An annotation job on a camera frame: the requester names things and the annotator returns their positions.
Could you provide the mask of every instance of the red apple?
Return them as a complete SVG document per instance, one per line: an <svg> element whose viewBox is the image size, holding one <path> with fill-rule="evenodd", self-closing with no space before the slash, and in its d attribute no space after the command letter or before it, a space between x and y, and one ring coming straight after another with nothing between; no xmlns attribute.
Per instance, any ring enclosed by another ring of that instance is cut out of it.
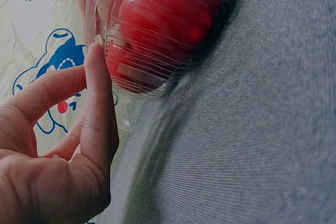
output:
<svg viewBox="0 0 336 224"><path fill-rule="evenodd" d="M223 0L123 0L121 31L131 47L164 64L189 61Z"/></svg>

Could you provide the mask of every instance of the plastic packaging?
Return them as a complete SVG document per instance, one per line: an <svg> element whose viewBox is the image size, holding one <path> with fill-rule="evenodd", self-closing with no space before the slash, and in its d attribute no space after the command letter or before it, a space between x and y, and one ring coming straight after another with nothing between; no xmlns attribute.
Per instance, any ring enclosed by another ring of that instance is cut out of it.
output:
<svg viewBox="0 0 336 224"><path fill-rule="evenodd" d="M233 0L87 0L87 45L103 42L115 93L137 105L158 100L198 62L216 18L232 5Z"/></svg>

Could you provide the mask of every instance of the red dot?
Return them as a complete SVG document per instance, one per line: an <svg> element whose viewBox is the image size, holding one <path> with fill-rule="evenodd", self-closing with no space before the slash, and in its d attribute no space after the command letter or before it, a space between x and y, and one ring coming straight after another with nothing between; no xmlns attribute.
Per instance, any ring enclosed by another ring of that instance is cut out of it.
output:
<svg viewBox="0 0 336 224"><path fill-rule="evenodd" d="M58 112L61 113L61 114L64 114L65 112L67 112L68 107L69 107L69 105L68 105L67 102L60 102L57 105Z"/></svg>

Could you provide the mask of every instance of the skin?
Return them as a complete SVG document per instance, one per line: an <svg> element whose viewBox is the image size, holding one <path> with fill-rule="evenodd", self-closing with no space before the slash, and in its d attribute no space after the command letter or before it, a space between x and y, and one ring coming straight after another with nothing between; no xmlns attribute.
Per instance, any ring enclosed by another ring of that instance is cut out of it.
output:
<svg viewBox="0 0 336 224"><path fill-rule="evenodd" d="M72 129L39 157L33 130L53 105L87 87ZM119 139L102 47L84 66L40 77L0 105L0 223L84 223L110 203L110 165Z"/></svg>

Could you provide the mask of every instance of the finger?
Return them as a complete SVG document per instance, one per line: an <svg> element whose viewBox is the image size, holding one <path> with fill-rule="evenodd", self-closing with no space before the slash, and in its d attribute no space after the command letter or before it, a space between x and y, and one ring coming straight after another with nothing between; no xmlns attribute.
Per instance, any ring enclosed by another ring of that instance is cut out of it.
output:
<svg viewBox="0 0 336 224"><path fill-rule="evenodd" d="M90 46L85 59L87 102L81 132L81 154L94 162L106 176L119 144L111 78L101 45Z"/></svg>
<svg viewBox="0 0 336 224"><path fill-rule="evenodd" d="M66 161L69 161L72 158L76 148L80 143L83 116L84 111L81 113L80 117L76 120L66 136L61 141L59 141L49 153L45 154L43 157L61 157Z"/></svg>
<svg viewBox="0 0 336 224"><path fill-rule="evenodd" d="M6 104L18 108L35 124L53 105L75 95L86 87L83 66L44 74L17 93Z"/></svg>

